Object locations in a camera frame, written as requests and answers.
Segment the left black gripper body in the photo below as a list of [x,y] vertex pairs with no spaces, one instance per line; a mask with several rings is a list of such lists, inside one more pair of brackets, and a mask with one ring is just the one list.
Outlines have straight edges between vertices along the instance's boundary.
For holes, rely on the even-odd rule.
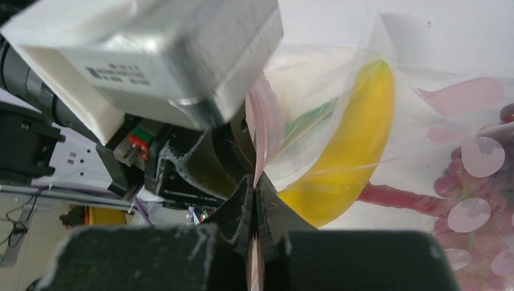
[[106,145],[96,145],[112,178],[108,190],[128,202],[147,190],[173,208],[219,207],[242,180],[253,182],[256,153],[245,118],[241,108],[228,124],[208,131],[159,122],[147,157],[142,158],[135,152],[139,147],[129,145],[128,138],[151,121],[126,116]]

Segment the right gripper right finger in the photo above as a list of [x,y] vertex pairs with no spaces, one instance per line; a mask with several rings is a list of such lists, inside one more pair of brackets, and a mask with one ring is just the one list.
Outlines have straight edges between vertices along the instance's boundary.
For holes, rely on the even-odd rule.
[[288,290],[289,255],[286,244],[291,231],[316,231],[279,196],[263,174],[255,189],[256,234],[259,243],[259,286],[262,290]]

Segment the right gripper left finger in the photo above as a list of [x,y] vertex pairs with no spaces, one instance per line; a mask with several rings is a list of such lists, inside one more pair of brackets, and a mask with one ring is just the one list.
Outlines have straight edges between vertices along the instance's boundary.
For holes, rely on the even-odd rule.
[[244,175],[233,195],[202,224],[202,290],[250,290],[253,181]]

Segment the yellow banana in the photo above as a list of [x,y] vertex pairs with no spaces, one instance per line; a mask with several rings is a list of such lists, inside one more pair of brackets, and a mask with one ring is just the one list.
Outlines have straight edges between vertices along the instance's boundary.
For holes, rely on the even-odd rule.
[[321,155],[278,196],[301,218],[322,227],[355,203],[380,162],[395,114],[391,67],[372,61],[359,70],[349,102]]

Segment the green chili pepper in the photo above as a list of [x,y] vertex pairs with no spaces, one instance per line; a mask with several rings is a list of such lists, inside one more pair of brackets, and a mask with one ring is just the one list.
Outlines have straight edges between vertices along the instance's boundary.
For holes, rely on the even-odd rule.
[[325,102],[322,105],[303,113],[302,115],[300,115],[299,117],[285,125],[285,134],[290,135],[297,130],[305,129],[308,125],[312,125],[318,122],[319,120],[321,120],[322,118],[324,118],[328,114],[331,114],[334,111],[337,102],[338,101],[336,99],[333,99],[329,102]]

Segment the clear pink zip bag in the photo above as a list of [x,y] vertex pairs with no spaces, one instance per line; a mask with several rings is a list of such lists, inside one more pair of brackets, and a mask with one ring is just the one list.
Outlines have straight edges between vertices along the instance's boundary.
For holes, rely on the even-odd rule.
[[426,233],[459,290],[512,290],[513,9],[281,18],[244,120],[280,200],[325,234]]

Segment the red chili pepper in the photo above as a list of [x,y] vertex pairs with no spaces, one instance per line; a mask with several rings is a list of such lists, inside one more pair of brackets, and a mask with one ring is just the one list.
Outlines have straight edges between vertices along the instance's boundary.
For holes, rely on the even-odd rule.
[[441,216],[452,208],[451,200],[368,183],[358,201],[383,207],[408,209],[428,216]]

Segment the red grape bunch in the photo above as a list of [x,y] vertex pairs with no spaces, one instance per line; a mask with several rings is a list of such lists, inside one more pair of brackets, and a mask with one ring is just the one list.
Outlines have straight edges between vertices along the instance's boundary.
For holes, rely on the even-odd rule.
[[454,143],[450,163],[434,182],[449,206],[433,225],[461,290],[513,289],[513,105],[499,123],[474,137],[436,129],[432,139]]

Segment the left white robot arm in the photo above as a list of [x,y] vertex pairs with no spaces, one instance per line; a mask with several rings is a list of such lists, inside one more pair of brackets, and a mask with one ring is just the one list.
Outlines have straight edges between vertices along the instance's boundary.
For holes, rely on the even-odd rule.
[[87,154],[98,155],[109,175],[107,190],[118,199],[131,201],[148,190],[174,207],[214,209],[241,180],[253,180],[256,155],[243,110],[211,130],[124,114],[113,136],[101,144],[6,39],[1,39],[1,89],[27,103],[1,102],[3,183],[24,186],[56,176],[50,163],[68,142],[65,128],[93,143]]

